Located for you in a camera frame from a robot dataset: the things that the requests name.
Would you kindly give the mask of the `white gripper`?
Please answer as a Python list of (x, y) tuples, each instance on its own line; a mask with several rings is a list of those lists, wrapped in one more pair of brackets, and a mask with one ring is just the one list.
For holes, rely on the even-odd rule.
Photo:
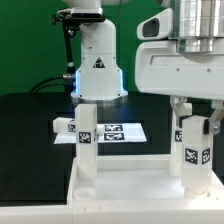
[(224, 100), (224, 39), (216, 39), (210, 53), (177, 53), (175, 41), (142, 43), (136, 52), (135, 84), (140, 92), (171, 96), (179, 126), (181, 117), (192, 114), (187, 97)]

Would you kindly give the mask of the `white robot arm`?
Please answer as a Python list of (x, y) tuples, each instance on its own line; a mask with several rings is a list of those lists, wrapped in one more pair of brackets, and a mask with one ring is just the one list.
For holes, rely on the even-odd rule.
[(144, 93), (209, 99), (204, 131), (224, 119), (224, 0), (137, 0), (127, 51)]

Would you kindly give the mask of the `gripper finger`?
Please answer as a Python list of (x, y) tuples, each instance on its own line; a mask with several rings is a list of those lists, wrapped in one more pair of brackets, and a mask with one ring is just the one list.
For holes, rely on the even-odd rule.
[(224, 118), (224, 100), (213, 100), (213, 113), (204, 121), (204, 133), (217, 135), (220, 132), (221, 120)]

